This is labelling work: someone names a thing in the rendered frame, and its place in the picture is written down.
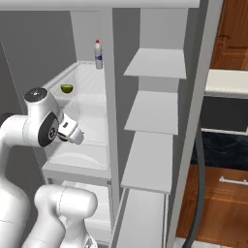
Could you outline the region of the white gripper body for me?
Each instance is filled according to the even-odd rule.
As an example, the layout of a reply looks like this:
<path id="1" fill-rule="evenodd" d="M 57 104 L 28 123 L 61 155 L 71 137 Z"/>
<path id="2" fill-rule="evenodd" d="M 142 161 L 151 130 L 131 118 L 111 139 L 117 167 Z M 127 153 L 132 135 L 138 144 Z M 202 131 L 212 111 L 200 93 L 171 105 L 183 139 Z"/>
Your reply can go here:
<path id="1" fill-rule="evenodd" d="M 80 145 L 84 140 L 84 133 L 77 123 L 66 122 L 63 126 L 63 135 L 65 140 L 77 145 Z"/>

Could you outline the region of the clear fridge shelf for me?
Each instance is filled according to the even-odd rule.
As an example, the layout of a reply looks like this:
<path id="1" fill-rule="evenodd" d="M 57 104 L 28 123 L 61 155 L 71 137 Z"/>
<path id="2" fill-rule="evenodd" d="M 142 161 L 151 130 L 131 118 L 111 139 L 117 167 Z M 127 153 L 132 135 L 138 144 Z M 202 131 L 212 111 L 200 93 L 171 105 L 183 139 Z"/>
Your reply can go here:
<path id="1" fill-rule="evenodd" d="M 65 94 L 61 84 L 74 90 Z M 84 132 L 81 145 L 56 139 L 45 148 L 50 163 L 106 171 L 109 168 L 109 132 L 105 71 L 95 63 L 79 61 L 44 85 Z"/>

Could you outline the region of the white freezer drawer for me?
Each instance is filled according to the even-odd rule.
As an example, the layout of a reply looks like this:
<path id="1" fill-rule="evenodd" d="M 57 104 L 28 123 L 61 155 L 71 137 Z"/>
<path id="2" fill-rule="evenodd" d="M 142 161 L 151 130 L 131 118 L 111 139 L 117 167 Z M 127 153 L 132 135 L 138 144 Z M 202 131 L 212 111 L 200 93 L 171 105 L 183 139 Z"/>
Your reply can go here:
<path id="1" fill-rule="evenodd" d="M 85 220 L 86 228 L 98 243 L 109 244 L 111 234 L 109 171 L 46 162 L 43 166 L 43 174 L 47 181 L 85 189 L 96 194 L 98 208 L 92 217 Z"/>

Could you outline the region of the white door shelf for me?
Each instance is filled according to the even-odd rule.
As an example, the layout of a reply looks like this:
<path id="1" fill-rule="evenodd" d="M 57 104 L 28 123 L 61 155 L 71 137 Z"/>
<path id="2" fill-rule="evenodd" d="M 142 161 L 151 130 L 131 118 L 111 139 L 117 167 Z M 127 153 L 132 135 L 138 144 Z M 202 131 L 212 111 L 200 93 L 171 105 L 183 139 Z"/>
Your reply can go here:
<path id="1" fill-rule="evenodd" d="M 173 136 L 136 132 L 121 186 L 169 194 L 172 185 Z"/>
<path id="2" fill-rule="evenodd" d="M 139 91 L 125 129 L 161 134 L 178 134 L 176 93 Z"/>
<path id="3" fill-rule="evenodd" d="M 140 48 L 124 75 L 186 78 L 184 52 L 182 49 Z"/>

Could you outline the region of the white fridge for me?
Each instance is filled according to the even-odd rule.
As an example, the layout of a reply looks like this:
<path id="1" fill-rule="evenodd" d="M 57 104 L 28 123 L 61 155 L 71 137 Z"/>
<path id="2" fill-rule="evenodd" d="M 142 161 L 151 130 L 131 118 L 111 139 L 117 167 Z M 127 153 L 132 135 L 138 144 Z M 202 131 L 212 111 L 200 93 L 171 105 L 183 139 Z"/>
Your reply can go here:
<path id="1" fill-rule="evenodd" d="M 107 99 L 102 13 L 110 1 L 0 0 L 0 115 L 26 115 L 26 92 L 44 88 L 76 62 L 95 63 L 97 39 L 102 46 Z M 26 193 L 31 204 L 22 240 L 38 218 L 36 192 L 43 185 L 55 184 L 43 174 L 48 162 L 45 148 L 14 146 L 9 153 L 6 178 Z"/>

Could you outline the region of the white fridge door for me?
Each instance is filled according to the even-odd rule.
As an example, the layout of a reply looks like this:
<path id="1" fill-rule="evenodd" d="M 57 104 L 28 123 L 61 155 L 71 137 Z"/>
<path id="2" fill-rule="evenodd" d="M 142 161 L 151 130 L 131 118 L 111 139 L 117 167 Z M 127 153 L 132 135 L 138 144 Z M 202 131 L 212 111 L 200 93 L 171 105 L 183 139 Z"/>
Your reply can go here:
<path id="1" fill-rule="evenodd" d="M 109 248 L 172 248 L 223 0 L 111 0 L 102 13 L 112 237 Z M 140 48 L 182 49 L 186 78 L 125 76 Z M 136 132 L 125 125 L 139 91 L 176 93 L 169 194 L 121 186 Z"/>

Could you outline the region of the brown wooden drawer front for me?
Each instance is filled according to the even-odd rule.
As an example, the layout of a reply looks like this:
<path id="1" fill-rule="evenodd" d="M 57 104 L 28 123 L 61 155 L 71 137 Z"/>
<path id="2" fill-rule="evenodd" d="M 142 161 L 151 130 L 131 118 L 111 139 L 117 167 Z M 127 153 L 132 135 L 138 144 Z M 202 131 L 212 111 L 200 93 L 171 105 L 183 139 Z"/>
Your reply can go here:
<path id="1" fill-rule="evenodd" d="M 232 248 L 248 248 L 248 186 L 220 182 L 248 182 L 248 171 L 205 167 L 205 197 L 196 240 Z M 188 235 L 198 196 L 198 166 L 190 165 L 176 236 Z"/>

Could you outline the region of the green round fruit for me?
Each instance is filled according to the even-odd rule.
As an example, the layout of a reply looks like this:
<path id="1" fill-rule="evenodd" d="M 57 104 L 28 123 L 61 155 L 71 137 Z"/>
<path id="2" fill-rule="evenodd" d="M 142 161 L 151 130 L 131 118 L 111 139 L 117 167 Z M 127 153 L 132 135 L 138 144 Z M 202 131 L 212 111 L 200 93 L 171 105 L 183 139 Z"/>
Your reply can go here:
<path id="1" fill-rule="evenodd" d="M 69 94 L 74 90 L 74 87 L 71 84 L 61 84 L 60 88 L 65 94 Z"/>

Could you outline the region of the white bottle with red cap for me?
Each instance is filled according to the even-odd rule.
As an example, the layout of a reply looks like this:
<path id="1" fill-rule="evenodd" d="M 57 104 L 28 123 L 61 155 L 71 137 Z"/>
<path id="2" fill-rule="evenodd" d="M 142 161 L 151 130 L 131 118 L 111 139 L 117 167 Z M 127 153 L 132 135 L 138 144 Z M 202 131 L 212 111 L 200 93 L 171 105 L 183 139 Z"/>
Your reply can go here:
<path id="1" fill-rule="evenodd" d="M 102 55 L 102 46 L 98 39 L 95 41 L 94 52 L 95 52 L 96 69 L 101 70 L 103 69 L 103 55 Z"/>

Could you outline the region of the black built-in oven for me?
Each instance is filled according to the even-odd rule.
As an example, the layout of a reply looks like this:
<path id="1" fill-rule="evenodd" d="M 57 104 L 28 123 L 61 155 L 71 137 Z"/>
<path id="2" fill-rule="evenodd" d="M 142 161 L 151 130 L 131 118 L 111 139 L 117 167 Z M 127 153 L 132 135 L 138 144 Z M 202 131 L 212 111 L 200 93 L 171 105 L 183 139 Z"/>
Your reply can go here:
<path id="1" fill-rule="evenodd" d="M 248 171 L 248 71 L 209 71 L 201 131 L 208 166 Z"/>

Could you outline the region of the brown wooden cupboard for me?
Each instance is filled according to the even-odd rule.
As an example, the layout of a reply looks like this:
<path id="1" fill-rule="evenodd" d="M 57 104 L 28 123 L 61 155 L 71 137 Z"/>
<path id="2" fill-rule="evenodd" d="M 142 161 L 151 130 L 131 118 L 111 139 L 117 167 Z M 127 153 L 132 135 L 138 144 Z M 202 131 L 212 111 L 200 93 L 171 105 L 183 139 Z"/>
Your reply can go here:
<path id="1" fill-rule="evenodd" d="M 210 68 L 248 71 L 248 0 L 224 0 Z"/>

